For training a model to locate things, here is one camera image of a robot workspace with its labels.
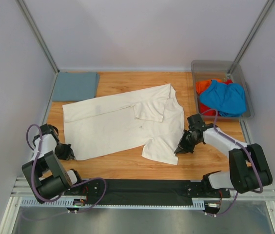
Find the white t shirt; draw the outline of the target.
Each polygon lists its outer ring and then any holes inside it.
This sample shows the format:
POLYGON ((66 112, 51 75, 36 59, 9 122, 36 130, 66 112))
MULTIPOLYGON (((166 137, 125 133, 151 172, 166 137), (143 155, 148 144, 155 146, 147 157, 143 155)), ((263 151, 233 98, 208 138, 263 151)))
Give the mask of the white t shirt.
POLYGON ((142 146, 149 160, 176 165, 184 111, 171 84, 63 105, 64 136, 76 160, 142 146))

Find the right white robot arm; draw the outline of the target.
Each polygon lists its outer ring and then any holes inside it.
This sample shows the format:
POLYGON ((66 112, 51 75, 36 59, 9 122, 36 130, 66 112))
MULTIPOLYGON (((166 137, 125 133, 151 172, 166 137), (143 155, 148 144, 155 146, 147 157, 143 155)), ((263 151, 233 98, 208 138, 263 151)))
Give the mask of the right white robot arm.
POLYGON ((201 191, 211 197, 219 189, 232 189, 240 194, 263 192, 263 187, 273 182, 262 147, 247 144, 225 134, 215 123, 206 124, 201 115, 187 118, 189 129, 183 131, 176 154, 193 153, 196 145, 203 143, 216 148, 227 156, 229 171, 216 171, 203 176, 201 191))

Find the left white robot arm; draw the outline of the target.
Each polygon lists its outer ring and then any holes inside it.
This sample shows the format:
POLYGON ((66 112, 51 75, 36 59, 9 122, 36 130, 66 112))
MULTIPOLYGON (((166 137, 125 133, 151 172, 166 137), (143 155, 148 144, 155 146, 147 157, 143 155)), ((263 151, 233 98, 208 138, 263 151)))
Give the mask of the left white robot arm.
POLYGON ((80 195, 84 183, 75 169, 65 170, 61 160, 75 159, 71 144, 61 143, 57 127, 32 124, 26 142, 33 157, 22 165, 22 172, 40 204, 57 201, 63 193, 80 195))

